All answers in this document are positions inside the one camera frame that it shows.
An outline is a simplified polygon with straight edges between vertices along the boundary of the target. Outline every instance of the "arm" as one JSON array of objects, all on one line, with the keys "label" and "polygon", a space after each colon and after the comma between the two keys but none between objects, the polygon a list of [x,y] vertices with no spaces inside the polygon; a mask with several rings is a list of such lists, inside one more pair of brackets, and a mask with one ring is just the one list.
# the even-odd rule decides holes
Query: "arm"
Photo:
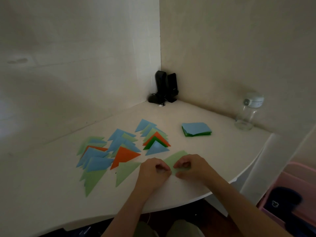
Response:
[{"label": "arm", "polygon": [[277,223],[252,205],[199,155],[181,157],[174,168],[191,166],[176,174],[181,179],[201,181],[222,203],[245,237],[290,237]]},{"label": "arm", "polygon": [[[165,171],[157,172],[156,168]],[[101,237],[132,237],[147,199],[170,175],[170,167],[160,159],[142,163],[134,190]]]}]

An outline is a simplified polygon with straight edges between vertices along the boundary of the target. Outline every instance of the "forearm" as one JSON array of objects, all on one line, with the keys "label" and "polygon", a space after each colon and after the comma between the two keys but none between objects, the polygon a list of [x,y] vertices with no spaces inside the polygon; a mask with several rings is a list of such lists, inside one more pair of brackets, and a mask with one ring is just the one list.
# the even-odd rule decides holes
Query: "forearm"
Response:
[{"label": "forearm", "polygon": [[291,236],[220,176],[216,180],[208,179],[206,185],[223,204],[245,237]]},{"label": "forearm", "polygon": [[134,190],[102,237],[132,237],[146,200],[145,195]]}]

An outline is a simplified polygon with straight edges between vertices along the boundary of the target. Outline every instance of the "pink storage bin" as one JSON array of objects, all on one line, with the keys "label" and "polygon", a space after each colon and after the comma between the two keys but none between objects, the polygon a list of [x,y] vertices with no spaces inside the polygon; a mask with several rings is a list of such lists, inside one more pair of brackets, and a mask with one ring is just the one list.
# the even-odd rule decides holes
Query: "pink storage bin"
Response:
[{"label": "pink storage bin", "polygon": [[264,209],[264,205],[275,187],[286,187],[298,192],[303,201],[293,214],[316,227],[316,170],[306,165],[290,162],[269,188],[259,203],[259,209],[284,228],[284,222]]}]

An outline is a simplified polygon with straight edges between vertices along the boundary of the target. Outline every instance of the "glass bottle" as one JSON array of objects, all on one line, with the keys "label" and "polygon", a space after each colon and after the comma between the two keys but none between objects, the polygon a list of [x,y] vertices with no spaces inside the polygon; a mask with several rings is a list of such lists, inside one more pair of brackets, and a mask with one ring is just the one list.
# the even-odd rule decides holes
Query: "glass bottle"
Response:
[{"label": "glass bottle", "polygon": [[243,100],[243,107],[236,116],[235,126],[244,131],[251,130],[253,127],[253,118],[262,106],[263,101],[263,95],[257,92],[247,93],[246,98]]}]

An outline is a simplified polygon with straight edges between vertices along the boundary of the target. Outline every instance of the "left hand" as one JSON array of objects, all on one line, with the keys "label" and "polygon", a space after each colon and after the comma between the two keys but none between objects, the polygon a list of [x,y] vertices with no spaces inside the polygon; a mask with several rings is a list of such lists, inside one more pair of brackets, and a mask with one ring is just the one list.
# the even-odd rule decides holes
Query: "left hand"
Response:
[{"label": "left hand", "polygon": [[163,160],[157,158],[147,159],[140,165],[138,179],[134,191],[148,198],[171,175],[170,167]]}]

